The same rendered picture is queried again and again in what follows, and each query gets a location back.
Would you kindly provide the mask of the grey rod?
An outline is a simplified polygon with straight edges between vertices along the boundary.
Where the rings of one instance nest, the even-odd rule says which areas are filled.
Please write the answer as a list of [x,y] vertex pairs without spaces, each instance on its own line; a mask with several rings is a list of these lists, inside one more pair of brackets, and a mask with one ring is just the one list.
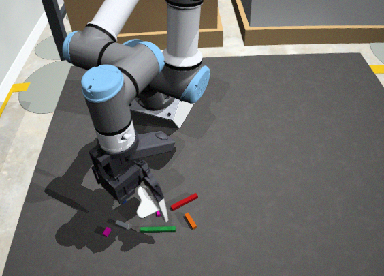
[[128,227],[129,227],[128,224],[123,223],[123,222],[121,222],[121,221],[119,221],[119,220],[117,220],[115,224],[116,224],[116,226],[121,227],[121,228],[126,229],[126,230],[127,230]]

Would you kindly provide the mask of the orange rod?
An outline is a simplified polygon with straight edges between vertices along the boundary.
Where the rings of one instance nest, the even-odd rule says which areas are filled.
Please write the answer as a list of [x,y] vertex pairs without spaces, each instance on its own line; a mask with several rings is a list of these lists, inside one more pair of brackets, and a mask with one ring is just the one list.
[[195,222],[193,221],[189,213],[185,214],[185,218],[187,219],[188,223],[190,224],[193,230],[197,228]]

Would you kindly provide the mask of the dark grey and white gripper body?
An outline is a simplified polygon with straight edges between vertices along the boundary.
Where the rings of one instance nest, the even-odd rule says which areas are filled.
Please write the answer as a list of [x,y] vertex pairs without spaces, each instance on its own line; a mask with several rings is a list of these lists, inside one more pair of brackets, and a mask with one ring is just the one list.
[[131,161],[127,159],[127,156],[131,155],[139,144],[138,133],[135,129],[134,131],[135,141],[124,151],[116,153],[104,151],[98,139],[97,145],[89,150],[94,165],[91,168],[98,185],[101,184],[119,204],[135,193],[135,188],[144,180],[144,172],[150,169],[142,158]]

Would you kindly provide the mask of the red rod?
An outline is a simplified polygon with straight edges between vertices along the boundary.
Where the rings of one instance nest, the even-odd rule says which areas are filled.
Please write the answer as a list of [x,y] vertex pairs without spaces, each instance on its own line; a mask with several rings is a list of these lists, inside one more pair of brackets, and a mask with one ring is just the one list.
[[176,209],[178,209],[178,208],[180,208],[180,207],[190,203],[191,201],[193,201],[193,200],[195,200],[197,198],[198,198],[198,195],[197,194],[193,194],[193,195],[191,195],[191,196],[189,196],[189,197],[187,197],[187,198],[185,198],[185,199],[183,199],[183,200],[181,200],[181,201],[171,205],[171,209],[174,211],[174,210],[176,210]]

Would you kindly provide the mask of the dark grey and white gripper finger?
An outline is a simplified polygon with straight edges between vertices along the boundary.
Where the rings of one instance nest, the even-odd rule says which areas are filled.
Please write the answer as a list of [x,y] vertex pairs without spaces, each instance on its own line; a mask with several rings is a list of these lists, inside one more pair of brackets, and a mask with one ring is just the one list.
[[137,209],[137,215],[139,218],[145,218],[156,211],[159,211],[166,223],[168,221],[167,209],[161,188],[150,169],[144,172],[144,174],[145,185],[138,188],[138,196],[141,202]]

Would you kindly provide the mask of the green rod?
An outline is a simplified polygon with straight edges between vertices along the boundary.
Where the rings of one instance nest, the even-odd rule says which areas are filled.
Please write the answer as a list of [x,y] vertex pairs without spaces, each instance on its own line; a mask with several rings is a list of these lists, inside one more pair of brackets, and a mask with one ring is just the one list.
[[140,227],[141,233],[176,232],[175,226]]

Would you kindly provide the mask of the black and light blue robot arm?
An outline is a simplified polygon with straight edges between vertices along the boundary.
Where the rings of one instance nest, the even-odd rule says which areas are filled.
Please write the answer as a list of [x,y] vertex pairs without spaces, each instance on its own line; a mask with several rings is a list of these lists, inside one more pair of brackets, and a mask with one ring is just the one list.
[[[134,99],[151,111],[167,108],[175,99],[193,104],[210,78],[197,49],[204,0],[165,0],[167,48],[163,52],[138,39],[117,43],[138,1],[105,0],[83,32],[71,32],[63,42],[65,60],[88,70],[81,80],[82,93],[100,146],[112,153],[128,149],[135,141],[129,108]],[[170,152],[175,145],[162,131],[138,134],[138,139],[129,161]]]

